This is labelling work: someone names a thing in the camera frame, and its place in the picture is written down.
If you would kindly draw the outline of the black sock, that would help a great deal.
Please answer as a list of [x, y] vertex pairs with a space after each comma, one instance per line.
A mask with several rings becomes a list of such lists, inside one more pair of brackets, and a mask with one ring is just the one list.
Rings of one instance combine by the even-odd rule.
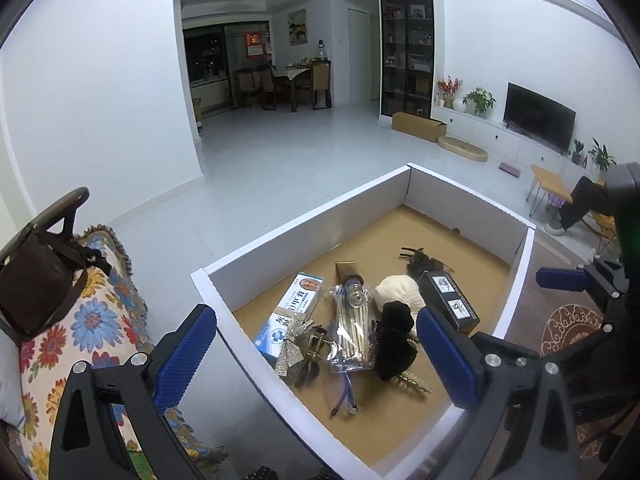
[[410, 337], [413, 327], [413, 317], [406, 304], [400, 301], [384, 304], [381, 318], [374, 329], [374, 370], [383, 382], [401, 375], [416, 359], [418, 350]]

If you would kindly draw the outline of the black box with labels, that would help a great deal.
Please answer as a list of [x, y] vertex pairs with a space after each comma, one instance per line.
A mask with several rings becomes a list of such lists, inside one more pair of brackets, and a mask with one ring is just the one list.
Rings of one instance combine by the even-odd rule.
[[445, 271], [425, 271], [418, 279], [420, 294], [454, 326], [458, 333], [469, 335], [480, 318], [452, 276]]

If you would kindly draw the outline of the white knit glove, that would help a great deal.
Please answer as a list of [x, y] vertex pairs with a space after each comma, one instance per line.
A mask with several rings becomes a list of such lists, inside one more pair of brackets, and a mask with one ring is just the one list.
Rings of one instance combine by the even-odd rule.
[[416, 322], [419, 311], [425, 307], [418, 284], [409, 275], [390, 275], [383, 278], [373, 291], [373, 300], [380, 317], [376, 320], [374, 330], [383, 324], [383, 310], [386, 304], [404, 304], [411, 314], [412, 322]]

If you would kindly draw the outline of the black lace hair clip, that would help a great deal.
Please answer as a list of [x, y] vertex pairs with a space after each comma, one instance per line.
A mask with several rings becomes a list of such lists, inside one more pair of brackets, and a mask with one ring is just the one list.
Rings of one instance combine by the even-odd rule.
[[401, 247], [399, 257], [407, 260], [407, 274], [415, 281], [424, 272], [452, 272], [454, 270], [446, 263], [427, 255], [423, 248]]

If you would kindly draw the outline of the rimless eyeglasses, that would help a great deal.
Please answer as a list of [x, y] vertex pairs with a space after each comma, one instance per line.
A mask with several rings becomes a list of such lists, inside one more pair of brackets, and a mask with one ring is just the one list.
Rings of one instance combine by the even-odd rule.
[[347, 411], [351, 415], [356, 415], [359, 412], [358, 403], [356, 401], [356, 396], [354, 393], [354, 387], [352, 386], [352, 378], [350, 378], [348, 373], [342, 374], [344, 380], [344, 388], [343, 392], [332, 408], [330, 416], [335, 417], [343, 405], [346, 405]]

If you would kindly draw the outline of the silver bow hair clip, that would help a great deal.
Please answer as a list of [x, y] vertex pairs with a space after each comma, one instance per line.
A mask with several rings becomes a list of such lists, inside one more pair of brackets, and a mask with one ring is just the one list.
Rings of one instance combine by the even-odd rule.
[[294, 388], [313, 382], [320, 366], [335, 356], [337, 346], [328, 330], [313, 320], [290, 326], [274, 371]]

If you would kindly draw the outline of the blue white toothpaste box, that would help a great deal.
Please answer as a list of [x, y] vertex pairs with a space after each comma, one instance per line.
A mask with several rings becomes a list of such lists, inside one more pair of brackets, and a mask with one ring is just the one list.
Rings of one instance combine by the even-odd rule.
[[323, 278], [307, 273], [297, 274], [288, 285], [254, 338], [254, 346], [270, 364], [276, 364], [290, 325], [300, 318], [304, 321], [310, 318], [322, 288]]

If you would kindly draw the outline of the floral sofa cover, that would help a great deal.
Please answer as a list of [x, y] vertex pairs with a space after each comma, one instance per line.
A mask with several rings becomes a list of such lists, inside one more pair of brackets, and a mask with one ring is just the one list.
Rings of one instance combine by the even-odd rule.
[[[22, 466], [35, 479], [51, 479], [52, 434], [73, 365], [87, 361], [95, 368], [119, 366], [137, 352], [152, 352], [158, 344], [149, 340], [145, 304], [131, 283], [128, 262], [110, 234], [96, 231], [76, 242], [102, 252], [111, 265], [111, 273], [90, 269], [86, 288], [62, 321], [19, 346], [9, 340], [11, 349], [18, 354], [17, 388], [24, 410], [22, 420], [15, 426], [16, 450]], [[203, 474], [201, 479], [213, 479], [226, 457], [224, 451], [201, 444], [184, 422], [178, 405], [168, 408], [166, 420]], [[142, 453], [125, 408], [115, 404], [112, 410], [139, 475], [137, 479], [158, 479]]]

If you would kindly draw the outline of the black flat television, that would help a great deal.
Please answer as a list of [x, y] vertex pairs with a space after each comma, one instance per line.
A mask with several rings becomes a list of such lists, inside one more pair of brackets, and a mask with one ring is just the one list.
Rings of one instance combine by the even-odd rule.
[[518, 84], [508, 83], [503, 122], [511, 130], [564, 154], [570, 148], [576, 112]]

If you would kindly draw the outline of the white tv cabinet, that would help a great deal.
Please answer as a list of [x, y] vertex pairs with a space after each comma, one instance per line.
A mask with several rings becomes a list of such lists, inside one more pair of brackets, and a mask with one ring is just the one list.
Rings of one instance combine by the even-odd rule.
[[432, 108], [432, 117], [447, 125], [447, 133], [450, 136], [500, 154], [505, 162], [514, 162], [522, 167], [541, 166], [558, 174], [568, 186], [573, 186], [574, 180], [582, 176], [591, 180], [596, 178], [592, 167], [582, 168], [575, 165], [570, 156], [561, 155], [544, 144], [521, 136], [495, 122], [441, 106]]

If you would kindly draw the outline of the white cardboard storage box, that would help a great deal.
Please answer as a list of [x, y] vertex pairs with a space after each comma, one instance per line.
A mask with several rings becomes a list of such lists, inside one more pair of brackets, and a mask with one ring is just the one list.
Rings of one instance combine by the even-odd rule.
[[[259, 237], [193, 283], [218, 316], [218, 332], [270, 408], [345, 479], [410, 479], [427, 466], [460, 417], [424, 353], [406, 379], [373, 368], [373, 300], [384, 278], [404, 274], [404, 250], [421, 248], [452, 271], [480, 330], [506, 333], [527, 273], [534, 226], [431, 170], [402, 166]], [[281, 378], [262, 346], [282, 341], [286, 290], [310, 307], [333, 350], [309, 385]]]

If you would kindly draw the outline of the potted green plant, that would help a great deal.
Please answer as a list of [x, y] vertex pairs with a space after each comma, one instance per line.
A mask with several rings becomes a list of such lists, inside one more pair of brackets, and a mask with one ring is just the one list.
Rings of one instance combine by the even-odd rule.
[[472, 113], [475, 116], [487, 118], [497, 100], [488, 90], [476, 87], [463, 97], [463, 103], [472, 106]]

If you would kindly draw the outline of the red flower vase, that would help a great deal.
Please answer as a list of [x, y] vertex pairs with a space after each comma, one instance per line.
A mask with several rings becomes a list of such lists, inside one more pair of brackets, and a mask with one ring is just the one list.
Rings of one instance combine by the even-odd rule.
[[442, 102], [444, 102], [444, 107], [454, 107], [454, 99], [456, 98], [456, 94], [461, 89], [461, 87], [462, 80], [458, 78], [451, 78], [450, 76], [447, 76], [446, 78], [442, 78], [437, 81], [437, 88], [442, 94]]

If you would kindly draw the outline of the black glass display cabinet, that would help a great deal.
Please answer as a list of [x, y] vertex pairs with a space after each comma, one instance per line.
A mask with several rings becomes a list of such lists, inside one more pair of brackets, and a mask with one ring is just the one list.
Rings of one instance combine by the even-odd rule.
[[380, 1], [381, 114], [430, 116], [435, 59], [434, 1]]

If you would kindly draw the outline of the dining table with chairs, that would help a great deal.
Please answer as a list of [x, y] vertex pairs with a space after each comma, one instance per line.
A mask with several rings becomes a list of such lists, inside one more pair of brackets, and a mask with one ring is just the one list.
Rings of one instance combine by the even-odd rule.
[[297, 112], [300, 92], [308, 94], [314, 110], [331, 108], [331, 75], [332, 65], [326, 58], [285, 70], [263, 65], [256, 70], [238, 70], [235, 73], [240, 96], [256, 98], [263, 110], [276, 110], [278, 103], [288, 98], [292, 113]]

